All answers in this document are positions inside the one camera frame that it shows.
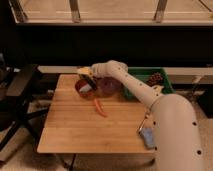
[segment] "table leg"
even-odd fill
[[[59,154],[54,154],[54,156],[58,159],[58,161],[62,164],[65,169],[69,169],[70,165],[64,161],[64,159]]]
[[[69,171],[73,171],[73,166],[74,166],[74,163],[75,163],[75,158],[76,158],[76,154],[73,154],[72,163],[70,165]]]

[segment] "dark wall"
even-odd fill
[[[109,59],[139,66],[213,63],[213,27],[22,26],[25,54],[43,64],[89,65]]]

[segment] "green basket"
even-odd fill
[[[149,76],[151,76],[152,74],[159,72],[162,77],[163,77],[163,83],[161,85],[164,86],[164,89],[162,90],[163,94],[170,94],[170,93],[174,93],[174,90],[172,88],[172,85],[166,75],[166,72],[164,71],[163,68],[159,68],[159,67],[130,67],[128,69],[128,73],[132,76],[134,76],[135,78],[143,81],[144,83],[146,83],[146,81],[148,80]],[[135,96],[126,88],[124,87],[124,96],[126,97],[126,99],[131,100],[134,99]]]

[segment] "red object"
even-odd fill
[[[89,90],[87,92],[80,92],[79,90],[84,87],[85,85],[87,85],[87,81],[84,80],[84,79],[81,79],[81,80],[78,80],[76,83],[75,83],[75,89],[76,91],[78,92],[78,94],[81,96],[81,97],[88,97],[90,95],[93,94],[93,90]]]

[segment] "floor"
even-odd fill
[[[213,120],[207,119],[197,103],[192,103],[197,114],[201,142],[204,151],[205,170],[213,170]],[[35,119],[32,124],[41,132],[45,118]],[[38,154],[37,143],[24,128],[20,128],[13,139],[0,153],[0,160],[6,164],[2,171],[63,171],[59,160],[51,154]],[[72,155],[61,155],[71,162]],[[152,157],[142,154],[79,154],[76,157],[76,171],[154,171],[154,165],[144,165]]]

